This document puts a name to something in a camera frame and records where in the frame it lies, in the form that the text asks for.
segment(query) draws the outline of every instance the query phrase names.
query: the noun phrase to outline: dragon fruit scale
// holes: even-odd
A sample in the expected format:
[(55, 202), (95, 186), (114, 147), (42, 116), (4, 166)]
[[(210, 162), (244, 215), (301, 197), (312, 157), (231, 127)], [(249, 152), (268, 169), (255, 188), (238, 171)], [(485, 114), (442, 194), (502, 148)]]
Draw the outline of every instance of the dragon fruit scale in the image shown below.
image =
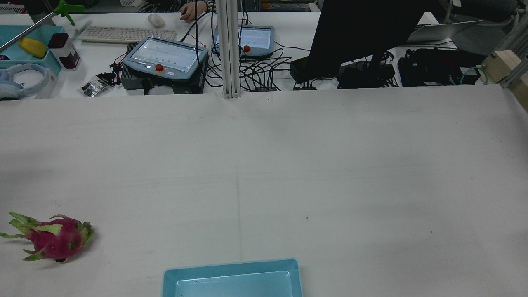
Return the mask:
[(34, 218), (10, 212), (15, 218), (9, 224), (20, 230), (22, 234), (8, 235), (0, 233), (4, 238), (25, 238), (33, 242), (34, 251), (24, 250), (30, 256), (24, 261), (35, 261), (45, 258), (63, 262), (67, 258), (80, 252), (94, 232), (89, 222), (81, 223), (67, 216), (57, 215), (59, 218), (49, 222), (39, 222)]

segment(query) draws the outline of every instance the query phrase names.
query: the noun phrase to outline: touchscreen display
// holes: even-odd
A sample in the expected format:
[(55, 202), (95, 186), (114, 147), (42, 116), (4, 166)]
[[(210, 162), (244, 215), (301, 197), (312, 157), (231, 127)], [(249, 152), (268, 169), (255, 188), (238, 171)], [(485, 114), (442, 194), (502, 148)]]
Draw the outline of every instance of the touchscreen display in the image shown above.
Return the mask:
[(149, 38), (131, 58), (188, 72), (196, 62), (196, 50)]

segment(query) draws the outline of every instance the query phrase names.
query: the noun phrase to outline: light blue tray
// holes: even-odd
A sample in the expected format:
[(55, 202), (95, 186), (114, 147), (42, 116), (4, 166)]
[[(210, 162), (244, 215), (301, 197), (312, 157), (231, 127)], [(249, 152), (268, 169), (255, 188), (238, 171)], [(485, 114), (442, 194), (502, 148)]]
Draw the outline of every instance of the light blue tray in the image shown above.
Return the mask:
[(162, 297), (303, 297), (299, 264), (278, 259), (167, 269)]
[[(28, 27), (29, 26), (22, 25), (0, 25), (0, 45), (17, 36)], [(53, 36), (55, 33), (62, 32), (64, 32), (64, 27), (61, 26), (40, 26), (26, 37), (36, 39), (44, 43), (47, 47), (51, 36)], [(61, 65), (59, 62), (57, 62), (57, 59), (55, 59), (55, 56), (49, 49), (46, 52), (46, 55), (42, 59), (39, 59), (26, 53), (18, 46), (18, 44), (15, 43), (0, 54), (8, 56), (10, 59), (0, 60), (0, 69), (5, 69), (17, 64), (34, 63), (39, 64), (44, 68), (51, 69), (55, 75), (59, 75), (59, 72), (61, 71)]]

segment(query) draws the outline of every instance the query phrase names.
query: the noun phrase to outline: computer monitor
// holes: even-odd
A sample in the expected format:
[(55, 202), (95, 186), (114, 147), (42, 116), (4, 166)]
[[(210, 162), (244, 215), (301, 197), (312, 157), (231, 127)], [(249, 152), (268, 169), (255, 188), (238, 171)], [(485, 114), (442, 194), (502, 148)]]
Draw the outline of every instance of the computer monitor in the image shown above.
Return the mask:
[(376, 72), (386, 50), (404, 44), (422, 17), (423, 0), (325, 0), (310, 55), (295, 60), (296, 83), (337, 77), (343, 63), (372, 55), (364, 87), (376, 87)]

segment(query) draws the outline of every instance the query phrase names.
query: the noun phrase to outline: green cable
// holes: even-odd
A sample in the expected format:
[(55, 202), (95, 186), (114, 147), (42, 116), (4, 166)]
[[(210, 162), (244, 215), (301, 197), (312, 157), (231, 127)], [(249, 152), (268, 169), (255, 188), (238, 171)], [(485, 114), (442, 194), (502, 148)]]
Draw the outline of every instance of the green cable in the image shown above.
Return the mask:
[(464, 74), (460, 78), (459, 85), (462, 85), (462, 81), (464, 81), (464, 77), (466, 77), (466, 74), (468, 74), (473, 69), (478, 69), (478, 70), (482, 71), (482, 73), (484, 73), (484, 76), (486, 77), (486, 81), (484, 82), (484, 84), (487, 85), (488, 84), (488, 73), (486, 72), (486, 70), (482, 69), (481, 67), (471, 67), (468, 70), (466, 70), (466, 72), (464, 72)]

